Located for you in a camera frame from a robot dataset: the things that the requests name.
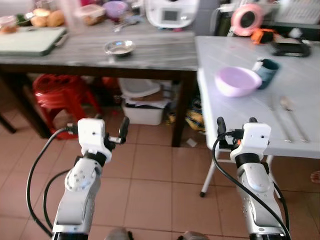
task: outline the white plastic table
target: white plastic table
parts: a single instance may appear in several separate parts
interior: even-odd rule
[[[312,46],[309,57],[273,56],[266,45],[254,45],[244,37],[196,37],[199,70],[197,81],[201,94],[202,114],[206,129],[206,143],[212,149],[217,139],[217,118],[223,117],[226,128],[239,129],[250,117],[271,126],[270,144],[264,154],[271,170],[273,156],[320,158],[320,46]],[[227,97],[216,87],[215,74],[220,69],[233,66],[252,69],[258,57],[272,59],[281,69],[264,90],[257,90],[244,97]],[[276,111],[294,141],[286,142],[284,132],[268,107],[274,97]],[[302,142],[290,116],[280,106],[280,97],[287,96],[293,102],[298,122],[310,139]],[[212,162],[202,188],[208,189],[215,165]]]

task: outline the white kitchen appliance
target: white kitchen appliance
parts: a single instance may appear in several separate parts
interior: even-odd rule
[[[149,22],[159,28],[176,29],[196,18],[200,0],[145,0]]]

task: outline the appliance display screen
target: appliance display screen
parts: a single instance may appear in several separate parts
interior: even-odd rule
[[[178,12],[177,11],[164,11],[163,12],[164,21],[177,21],[178,20]]]

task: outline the bread roll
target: bread roll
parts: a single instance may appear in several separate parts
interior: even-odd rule
[[[34,16],[31,18],[31,23],[35,27],[46,27],[47,17],[46,16]]]
[[[36,8],[33,10],[33,14],[37,17],[48,17],[50,15],[50,11],[43,8]]]
[[[65,23],[65,16],[61,10],[52,12],[47,19],[48,27],[58,27]]]

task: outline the small metal bowl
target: small metal bowl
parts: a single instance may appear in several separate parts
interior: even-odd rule
[[[108,42],[104,46],[104,51],[106,54],[114,55],[117,57],[128,56],[135,50],[136,45],[131,40],[117,40]]]

